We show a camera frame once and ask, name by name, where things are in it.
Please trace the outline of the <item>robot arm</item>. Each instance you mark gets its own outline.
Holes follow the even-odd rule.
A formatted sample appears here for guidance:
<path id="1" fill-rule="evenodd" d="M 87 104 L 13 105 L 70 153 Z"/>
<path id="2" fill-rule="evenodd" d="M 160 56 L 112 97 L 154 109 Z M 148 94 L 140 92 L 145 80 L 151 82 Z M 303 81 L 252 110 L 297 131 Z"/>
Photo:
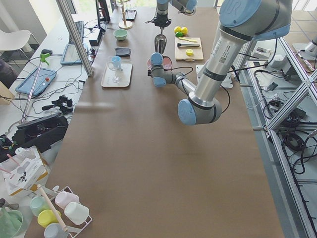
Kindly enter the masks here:
<path id="1" fill-rule="evenodd" d="M 242 46 L 251 40 L 270 40 L 287 35 L 291 13 L 290 0 L 224 1 L 211 56 L 197 85 L 183 73 L 164 70 L 162 53 L 166 37 L 162 34 L 156 36 L 156 51 L 150 57 L 153 83 L 156 87 L 175 84 L 186 94 L 187 98 L 178 103 L 178 116 L 183 124 L 206 124 L 219 119 L 221 105 L 215 94 Z"/>
<path id="2" fill-rule="evenodd" d="M 155 26 L 168 27 L 171 19 L 168 17 L 169 6 L 173 6 L 179 13 L 193 15 L 196 12 L 197 0 L 157 0 L 156 12 L 151 20 Z"/>

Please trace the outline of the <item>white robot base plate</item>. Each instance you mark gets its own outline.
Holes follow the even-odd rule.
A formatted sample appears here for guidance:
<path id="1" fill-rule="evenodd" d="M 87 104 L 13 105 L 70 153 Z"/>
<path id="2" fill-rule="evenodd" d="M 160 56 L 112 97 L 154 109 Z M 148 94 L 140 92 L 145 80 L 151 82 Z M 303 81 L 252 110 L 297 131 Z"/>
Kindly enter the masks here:
<path id="1" fill-rule="evenodd" d="M 197 83 L 199 83 L 201 78 L 202 78 L 204 68 L 205 68 L 204 64 L 197 64 L 195 67 L 196 75 L 197 75 Z M 224 88 L 232 88 L 233 87 L 233 83 L 232 83 L 233 78 L 234 78 L 234 73 L 227 73 L 227 75 L 226 75 L 225 79 L 223 80 L 223 82 L 221 83 L 221 85 Z"/>

